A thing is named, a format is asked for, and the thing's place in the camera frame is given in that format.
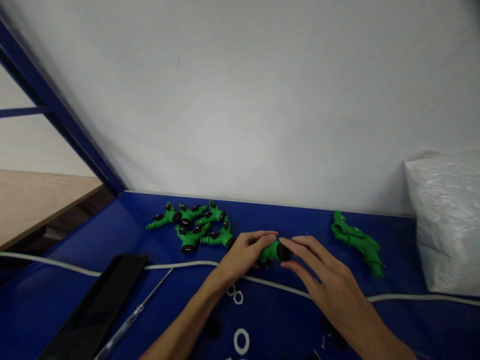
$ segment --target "screwdriver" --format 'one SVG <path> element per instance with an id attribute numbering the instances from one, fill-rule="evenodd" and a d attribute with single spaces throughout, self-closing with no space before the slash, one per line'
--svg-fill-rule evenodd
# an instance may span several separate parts
<path id="1" fill-rule="evenodd" d="M 127 332 L 133 322 L 137 319 L 139 314 L 144 310 L 145 304 L 150 300 L 152 295 L 155 293 L 155 291 L 157 291 L 160 285 L 162 285 L 162 283 L 165 281 L 165 279 L 172 272 L 173 269 L 174 268 L 172 267 L 170 270 L 168 270 L 163 279 L 160 280 L 160 282 L 155 286 L 151 293 L 148 294 L 145 300 L 143 300 L 143 302 L 136 307 L 135 311 L 125 320 L 122 326 L 120 326 L 117 332 L 111 337 L 111 339 L 106 343 L 106 345 L 100 350 L 100 352 L 97 354 L 97 356 L 95 356 L 93 360 L 103 360 L 107 357 L 112 348 L 119 342 L 122 336 Z"/>

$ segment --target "forearm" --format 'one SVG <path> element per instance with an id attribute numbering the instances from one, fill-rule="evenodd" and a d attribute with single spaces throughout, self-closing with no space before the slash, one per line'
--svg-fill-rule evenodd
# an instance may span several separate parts
<path id="1" fill-rule="evenodd" d="M 415 360 L 410 348 L 399 340 L 385 325 L 371 304 L 365 311 L 370 313 L 361 329 L 347 330 L 345 340 L 364 360 Z"/>
<path id="2" fill-rule="evenodd" d="M 213 270 L 181 314 L 140 360 L 187 359 L 226 286 L 217 270 Z"/>

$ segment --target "pile of green connectors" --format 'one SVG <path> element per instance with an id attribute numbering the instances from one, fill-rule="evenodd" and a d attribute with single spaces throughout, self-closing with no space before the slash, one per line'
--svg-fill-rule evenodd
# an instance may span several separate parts
<path id="1" fill-rule="evenodd" d="M 201 218 L 195 221 L 195 228 L 192 231 L 188 227 L 195 218 Z M 220 231 L 207 232 L 212 227 L 213 222 L 221 222 Z M 217 204 L 210 200 L 208 206 L 196 205 L 189 209 L 185 204 L 180 204 L 178 211 L 175 211 L 171 202 L 165 205 L 165 213 L 153 217 L 153 222 L 146 226 L 147 230 L 160 228 L 168 223 L 177 224 L 175 226 L 176 234 L 181 240 L 181 252 L 184 254 L 192 253 L 196 250 L 197 244 L 223 245 L 230 249 L 236 238 L 232 235 L 229 217 L 225 211 L 221 211 Z M 265 248 L 258 257 L 259 265 L 268 265 L 270 259 L 278 261 L 288 261 L 291 252 L 284 247 L 278 240 L 274 241 L 269 247 Z"/>
<path id="2" fill-rule="evenodd" d="M 378 252 L 380 245 L 370 235 L 365 234 L 358 227 L 347 225 L 347 218 L 340 211 L 333 212 L 331 224 L 333 235 L 349 247 L 355 248 L 363 254 L 363 261 L 370 267 L 371 273 L 377 278 L 383 278 L 383 264 Z"/>

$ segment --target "left hand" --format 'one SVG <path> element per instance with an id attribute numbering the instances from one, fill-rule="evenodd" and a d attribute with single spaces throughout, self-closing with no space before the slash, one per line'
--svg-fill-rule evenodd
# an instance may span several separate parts
<path id="1" fill-rule="evenodd" d="M 270 246 L 278 234 L 276 231 L 262 230 L 242 232 L 213 273 L 216 273 L 223 286 L 232 286 L 255 264 L 262 250 Z"/>

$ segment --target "blue table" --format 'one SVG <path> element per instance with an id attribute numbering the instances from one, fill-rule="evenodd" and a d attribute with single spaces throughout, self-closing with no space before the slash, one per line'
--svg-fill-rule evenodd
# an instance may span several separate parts
<path id="1" fill-rule="evenodd" d="M 194 254 L 180 252 L 173 225 L 147 231 L 164 204 L 192 207 L 206 200 L 124 192 L 104 210 L 55 246 L 47 256 L 95 271 L 104 270 L 117 254 L 146 254 L 152 264 L 194 260 L 219 262 L 222 246 L 200 245 Z M 276 230 L 284 237 L 312 235 L 355 275 L 366 296 L 385 293 L 426 294 L 411 218 L 344 213 L 347 221 L 373 236 L 381 246 L 385 279 L 372 278 L 359 254 L 334 239 L 332 212 L 297 207 L 217 201 L 232 232 Z M 174 269 L 145 311 L 110 354 L 111 359 L 137 359 L 182 311 L 212 270 L 208 266 Z M 144 271 L 122 308 L 114 331 L 143 301 L 167 270 Z M 305 290 L 300 280 L 278 263 L 250 275 Z M 36 359 L 74 311 L 96 278 L 50 265 L 33 263 L 0 287 L 0 359 Z M 192 359 L 357 359 L 338 352 L 327 337 L 321 348 L 322 313 L 301 296 L 241 279 L 244 295 L 236 305 L 225 295 L 212 313 L 221 322 L 219 339 L 200 335 Z M 480 353 L 480 309 L 445 301 L 384 301 L 375 304 L 387 326 L 419 359 L 473 359 Z M 244 328 L 250 347 L 244 356 L 234 349 L 234 333 Z"/>

